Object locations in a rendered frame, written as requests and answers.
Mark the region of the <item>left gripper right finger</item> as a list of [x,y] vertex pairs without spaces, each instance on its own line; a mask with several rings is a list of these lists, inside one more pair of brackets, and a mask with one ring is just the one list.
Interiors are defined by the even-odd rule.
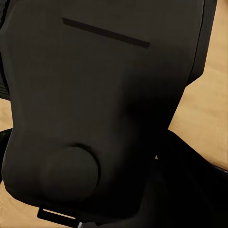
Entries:
[[228,178],[167,130],[157,153],[177,228],[228,228]]

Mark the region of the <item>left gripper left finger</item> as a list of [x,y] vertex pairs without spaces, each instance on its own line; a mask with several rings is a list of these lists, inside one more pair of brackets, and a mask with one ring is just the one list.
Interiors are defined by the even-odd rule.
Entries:
[[0,183],[3,181],[2,175],[1,175],[1,168],[3,164],[3,157],[6,151],[6,148],[8,146],[9,138],[12,132],[12,129],[7,129],[2,132],[0,132]]

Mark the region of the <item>digital camera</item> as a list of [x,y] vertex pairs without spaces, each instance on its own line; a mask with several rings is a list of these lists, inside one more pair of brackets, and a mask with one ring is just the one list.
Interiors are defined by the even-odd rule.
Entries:
[[218,0],[0,0],[5,190],[76,228],[139,212]]

